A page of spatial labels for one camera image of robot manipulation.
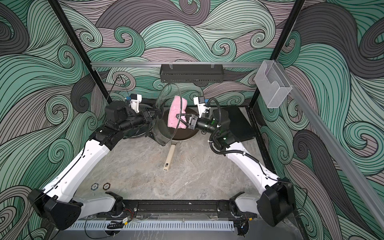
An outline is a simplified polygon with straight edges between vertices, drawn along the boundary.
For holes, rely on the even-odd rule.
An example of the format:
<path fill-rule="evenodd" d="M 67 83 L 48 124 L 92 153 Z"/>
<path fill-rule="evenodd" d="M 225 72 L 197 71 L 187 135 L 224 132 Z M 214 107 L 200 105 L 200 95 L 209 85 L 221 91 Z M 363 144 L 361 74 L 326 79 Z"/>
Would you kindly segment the glass pot lid black knob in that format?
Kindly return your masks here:
<path fill-rule="evenodd" d="M 166 84 L 155 107 L 160 113 L 153 124 L 154 138 L 159 145 L 165 146 L 174 138 L 181 122 L 183 100 L 179 87 L 175 83 Z"/>

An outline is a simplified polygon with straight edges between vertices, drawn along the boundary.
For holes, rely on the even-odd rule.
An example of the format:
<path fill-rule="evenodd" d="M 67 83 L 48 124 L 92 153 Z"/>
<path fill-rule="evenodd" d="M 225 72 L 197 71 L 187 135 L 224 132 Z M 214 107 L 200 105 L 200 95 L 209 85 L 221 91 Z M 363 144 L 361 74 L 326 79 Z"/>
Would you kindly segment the pink cloth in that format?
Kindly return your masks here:
<path fill-rule="evenodd" d="M 173 129 L 186 129 L 187 126 L 184 124 L 186 122 L 186 116 L 183 114 L 186 113 L 187 100 L 181 98 L 180 96 L 175 96 L 168 114 L 168 123 L 167 126 Z"/>

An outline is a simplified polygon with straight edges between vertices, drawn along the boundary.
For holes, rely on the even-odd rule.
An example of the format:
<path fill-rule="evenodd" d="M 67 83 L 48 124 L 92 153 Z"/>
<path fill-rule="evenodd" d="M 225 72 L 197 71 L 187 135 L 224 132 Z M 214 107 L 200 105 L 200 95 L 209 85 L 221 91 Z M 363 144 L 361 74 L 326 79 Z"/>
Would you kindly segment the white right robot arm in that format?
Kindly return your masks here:
<path fill-rule="evenodd" d="M 259 199 L 239 194 L 234 202 L 240 214 L 253 213 L 260 215 L 271 227 L 276 226 L 294 211 L 294 185 L 287 178 L 280 178 L 269 171 L 260 161 L 252 156 L 232 133 L 231 119 L 227 110 L 217 106 L 210 115 L 211 103 L 218 104 L 215 99 L 205 100 L 203 97 L 194 99 L 198 114 L 186 112 L 187 101 L 176 96 L 172 100 L 168 116 L 168 126 L 174 129 L 200 130 L 210 133 L 208 143 L 217 155 L 222 155 L 235 163 L 251 180 L 260 194 Z"/>

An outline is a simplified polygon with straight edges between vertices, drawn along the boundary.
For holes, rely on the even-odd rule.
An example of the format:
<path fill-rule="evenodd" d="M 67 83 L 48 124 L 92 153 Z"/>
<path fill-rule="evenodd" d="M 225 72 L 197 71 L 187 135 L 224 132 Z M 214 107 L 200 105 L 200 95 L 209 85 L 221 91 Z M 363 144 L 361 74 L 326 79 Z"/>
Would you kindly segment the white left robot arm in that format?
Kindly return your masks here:
<path fill-rule="evenodd" d="M 28 195 L 34 211 L 58 230 L 71 227 L 78 219 L 106 213 L 119 218 L 124 211 L 123 198 L 113 192 L 84 200 L 74 195 L 80 184 L 131 130 L 149 128 L 154 120 L 163 116 L 163 107 L 139 108 L 139 101 L 114 101 L 106 106 L 106 123 L 97 128 L 83 149 L 69 165 L 44 189 L 32 190 Z"/>

